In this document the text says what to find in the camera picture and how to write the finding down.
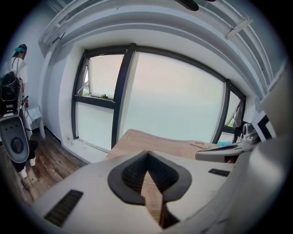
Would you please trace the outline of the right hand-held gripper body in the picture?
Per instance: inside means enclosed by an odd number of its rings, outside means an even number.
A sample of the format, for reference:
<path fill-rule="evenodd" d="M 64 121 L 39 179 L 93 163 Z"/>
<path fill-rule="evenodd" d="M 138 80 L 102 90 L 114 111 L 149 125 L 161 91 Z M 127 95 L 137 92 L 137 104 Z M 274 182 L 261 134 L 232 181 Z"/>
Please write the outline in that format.
<path fill-rule="evenodd" d="M 293 229 L 293 68 L 285 66 L 261 102 L 276 137 L 248 157 L 240 188 L 229 197 L 209 231 L 291 231 Z"/>

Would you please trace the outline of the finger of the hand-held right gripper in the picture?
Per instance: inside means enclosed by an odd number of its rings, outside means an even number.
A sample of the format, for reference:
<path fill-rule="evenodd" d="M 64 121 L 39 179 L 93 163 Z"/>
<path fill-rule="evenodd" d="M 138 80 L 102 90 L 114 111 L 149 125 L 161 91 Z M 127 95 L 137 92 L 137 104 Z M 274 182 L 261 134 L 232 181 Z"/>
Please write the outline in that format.
<path fill-rule="evenodd" d="M 242 143 L 231 144 L 214 149 L 198 151 L 195 154 L 195 159 L 219 163 L 235 163 L 242 152 Z"/>

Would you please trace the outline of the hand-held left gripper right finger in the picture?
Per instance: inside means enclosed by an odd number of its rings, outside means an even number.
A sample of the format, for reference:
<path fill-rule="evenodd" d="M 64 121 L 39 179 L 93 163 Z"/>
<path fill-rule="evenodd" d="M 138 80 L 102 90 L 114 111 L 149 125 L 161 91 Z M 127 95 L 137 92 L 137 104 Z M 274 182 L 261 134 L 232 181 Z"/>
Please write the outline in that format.
<path fill-rule="evenodd" d="M 218 193 L 234 164 L 188 159 L 151 151 L 147 209 L 155 221 L 184 221 Z"/>

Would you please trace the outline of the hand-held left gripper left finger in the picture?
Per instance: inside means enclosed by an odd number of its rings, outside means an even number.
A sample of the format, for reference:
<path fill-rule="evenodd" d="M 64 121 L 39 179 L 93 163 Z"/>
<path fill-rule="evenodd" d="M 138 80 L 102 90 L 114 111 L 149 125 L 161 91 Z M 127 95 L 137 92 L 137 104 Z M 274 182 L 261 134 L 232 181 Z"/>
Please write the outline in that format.
<path fill-rule="evenodd" d="M 55 233 L 159 234 L 141 195 L 147 151 L 81 167 L 46 191 L 33 210 Z"/>

